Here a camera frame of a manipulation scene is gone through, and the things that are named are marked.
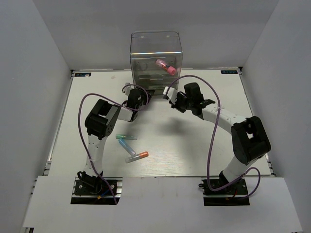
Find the clear plastic drawer organizer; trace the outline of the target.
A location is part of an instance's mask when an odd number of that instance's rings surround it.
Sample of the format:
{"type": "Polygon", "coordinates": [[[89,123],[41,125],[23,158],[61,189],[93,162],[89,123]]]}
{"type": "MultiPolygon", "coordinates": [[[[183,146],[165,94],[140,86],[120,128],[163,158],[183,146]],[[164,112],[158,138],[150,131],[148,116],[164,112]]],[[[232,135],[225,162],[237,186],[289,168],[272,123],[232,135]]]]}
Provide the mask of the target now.
{"type": "Polygon", "coordinates": [[[162,95],[164,88],[179,78],[183,51],[176,31],[135,31],[131,34],[130,63],[133,83],[162,95]],[[170,75],[156,65],[161,59],[176,69],[170,75]]]}

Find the blue highlighter marker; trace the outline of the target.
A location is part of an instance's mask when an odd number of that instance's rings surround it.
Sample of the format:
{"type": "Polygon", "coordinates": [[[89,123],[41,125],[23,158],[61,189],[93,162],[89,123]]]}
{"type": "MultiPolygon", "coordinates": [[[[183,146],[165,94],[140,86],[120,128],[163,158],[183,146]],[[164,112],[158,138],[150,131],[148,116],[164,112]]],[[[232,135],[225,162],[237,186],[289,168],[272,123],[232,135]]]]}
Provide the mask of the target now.
{"type": "Polygon", "coordinates": [[[131,156],[136,155],[136,152],[131,148],[131,146],[124,139],[119,138],[118,142],[131,156]]]}

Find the orange highlighter marker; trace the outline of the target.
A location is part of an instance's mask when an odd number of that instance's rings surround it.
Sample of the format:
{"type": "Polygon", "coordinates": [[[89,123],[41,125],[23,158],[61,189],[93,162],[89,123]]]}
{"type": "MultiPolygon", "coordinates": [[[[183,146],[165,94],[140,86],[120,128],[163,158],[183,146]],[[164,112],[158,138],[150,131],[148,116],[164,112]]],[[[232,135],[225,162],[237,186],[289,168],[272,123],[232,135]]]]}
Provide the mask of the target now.
{"type": "Polygon", "coordinates": [[[131,157],[126,158],[125,162],[126,163],[131,163],[131,162],[134,162],[134,161],[146,158],[148,156],[149,156],[149,153],[147,151],[145,151],[145,152],[142,152],[140,154],[136,154],[135,156],[131,156],[131,157]]]}

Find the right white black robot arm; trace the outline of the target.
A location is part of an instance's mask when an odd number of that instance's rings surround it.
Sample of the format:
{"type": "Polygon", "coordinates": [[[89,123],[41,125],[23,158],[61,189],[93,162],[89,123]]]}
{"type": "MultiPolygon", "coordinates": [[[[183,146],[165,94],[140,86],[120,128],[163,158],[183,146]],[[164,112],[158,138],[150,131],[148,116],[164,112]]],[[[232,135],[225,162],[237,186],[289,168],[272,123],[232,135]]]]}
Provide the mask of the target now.
{"type": "Polygon", "coordinates": [[[257,116],[244,117],[222,108],[218,102],[205,99],[198,83],[184,86],[184,92],[172,87],[165,87],[163,95],[169,100],[173,109],[182,113],[187,110],[204,121],[214,123],[214,127],[230,133],[234,156],[227,167],[221,171],[218,184],[212,186],[207,179],[208,188],[213,191],[222,190],[232,193],[237,182],[249,171],[258,159],[271,150],[271,144],[257,116]]]}

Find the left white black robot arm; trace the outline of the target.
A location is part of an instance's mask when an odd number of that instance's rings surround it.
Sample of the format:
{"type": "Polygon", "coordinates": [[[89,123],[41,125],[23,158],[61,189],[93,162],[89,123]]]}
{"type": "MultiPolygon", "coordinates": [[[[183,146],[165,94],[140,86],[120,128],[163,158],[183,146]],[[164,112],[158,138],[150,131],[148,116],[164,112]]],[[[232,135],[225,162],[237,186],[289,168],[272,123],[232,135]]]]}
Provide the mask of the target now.
{"type": "Polygon", "coordinates": [[[133,122],[137,118],[138,112],[148,105],[155,93],[153,90],[145,90],[138,85],[129,91],[125,90],[127,87],[129,87],[128,84],[122,90],[127,95],[127,100],[122,104],[102,95],[89,93],[82,98],[79,106],[78,130],[86,149],[87,159],[84,170],[78,172],[78,178],[86,184],[86,188],[93,194],[99,193],[103,187],[104,146],[107,138],[112,134],[116,122],[118,120],[133,122]],[[82,136],[81,111],[84,101],[89,96],[97,96],[100,99],[97,100],[85,119],[88,136],[86,143],[82,136]]]}

